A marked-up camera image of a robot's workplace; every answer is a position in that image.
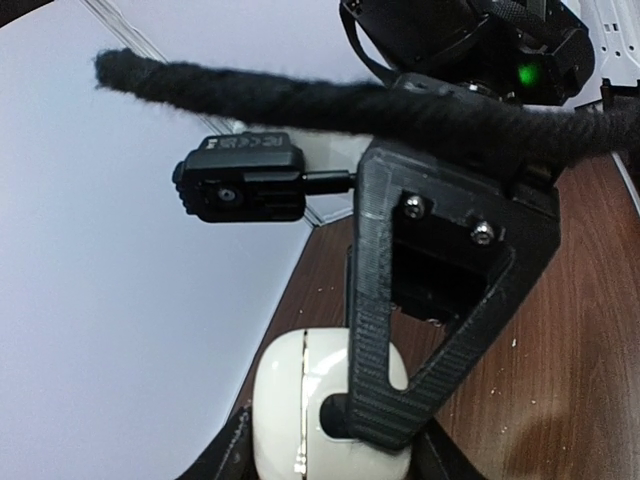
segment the white plastic casing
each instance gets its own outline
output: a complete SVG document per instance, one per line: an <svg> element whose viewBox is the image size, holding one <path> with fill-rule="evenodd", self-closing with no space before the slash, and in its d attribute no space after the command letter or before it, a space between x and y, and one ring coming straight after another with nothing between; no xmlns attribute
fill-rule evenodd
<svg viewBox="0 0 640 480"><path fill-rule="evenodd" d="M356 439L336 440L320 424L324 400L348 389L349 330L296 330L265 351L253 392L253 446L261 480L401 480L411 450L386 452ZM408 385L393 345L389 380Z"/></svg>

